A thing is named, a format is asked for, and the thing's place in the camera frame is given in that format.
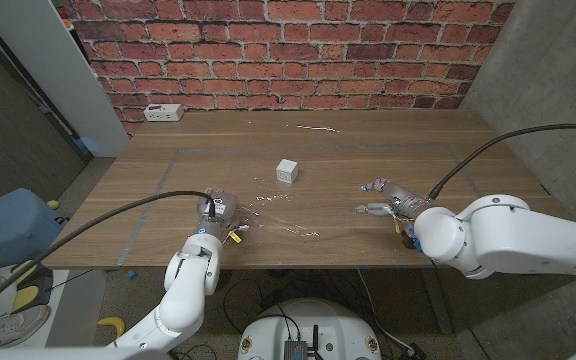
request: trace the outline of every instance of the power strip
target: power strip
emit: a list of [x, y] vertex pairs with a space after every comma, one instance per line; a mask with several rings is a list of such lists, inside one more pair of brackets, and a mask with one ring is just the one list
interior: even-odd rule
[[179, 121], [184, 109], [179, 104], [150, 104], [144, 110], [148, 121]]

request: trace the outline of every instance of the yellow object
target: yellow object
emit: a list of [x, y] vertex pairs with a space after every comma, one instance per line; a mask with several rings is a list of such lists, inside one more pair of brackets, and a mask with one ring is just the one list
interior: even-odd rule
[[237, 244], [239, 244], [241, 242], [241, 238], [239, 237], [239, 235], [235, 234], [235, 232], [233, 230], [230, 230], [230, 232], [228, 233], [228, 236], [230, 236], [233, 240], [235, 240], [235, 242]]
[[59, 208], [59, 201], [57, 200], [50, 200], [46, 204], [48, 204], [48, 206], [53, 210], [57, 210]]
[[124, 323], [123, 320], [121, 320], [120, 317], [116, 317], [116, 316], [111, 316], [111, 317], [101, 319], [97, 322], [97, 325], [112, 325], [112, 326], [114, 326], [115, 330], [117, 330], [117, 339], [119, 339], [119, 337], [124, 334], [124, 331], [126, 331], [126, 324]]
[[22, 307], [29, 304], [31, 301], [35, 300], [39, 294], [39, 288], [37, 286], [28, 286], [17, 291], [17, 296], [15, 296], [15, 301], [12, 303], [12, 311], [21, 309]]

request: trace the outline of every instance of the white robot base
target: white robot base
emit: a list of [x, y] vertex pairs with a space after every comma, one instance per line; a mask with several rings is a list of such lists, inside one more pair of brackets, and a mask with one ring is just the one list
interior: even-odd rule
[[[307, 354], [324, 360], [381, 359], [375, 332], [357, 314], [331, 301], [314, 298], [288, 300], [264, 311], [241, 337], [238, 360], [301, 359]], [[291, 320], [282, 317], [282, 311]], [[288, 329], [292, 341], [288, 341]]]

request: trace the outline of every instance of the wooden table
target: wooden table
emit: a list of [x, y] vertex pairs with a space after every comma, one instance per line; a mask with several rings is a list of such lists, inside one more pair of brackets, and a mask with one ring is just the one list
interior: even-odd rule
[[[177, 123], [144, 124], [63, 234], [143, 197], [212, 187], [236, 194], [240, 206], [260, 214], [254, 225], [264, 225], [253, 225], [241, 244], [224, 245], [223, 268], [424, 267], [427, 258], [403, 247], [391, 218], [352, 213], [357, 205], [384, 202], [360, 185], [382, 177], [426, 195], [494, 136], [477, 113], [462, 110], [187, 113]], [[284, 158], [299, 163], [292, 185], [276, 180]], [[503, 144], [455, 176], [437, 203], [459, 212], [491, 193], [567, 217]], [[127, 211], [44, 263], [55, 269], [166, 266], [195, 229], [196, 202], [167, 198]]]

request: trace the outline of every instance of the yellow tennis ball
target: yellow tennis ball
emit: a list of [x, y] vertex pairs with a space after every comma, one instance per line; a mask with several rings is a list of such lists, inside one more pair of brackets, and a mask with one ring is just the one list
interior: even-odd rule
[[57, 208], [59, 208], [59, 202], [57, 200], [50, 200], [47, 204], [53, 210], [57, 210]]

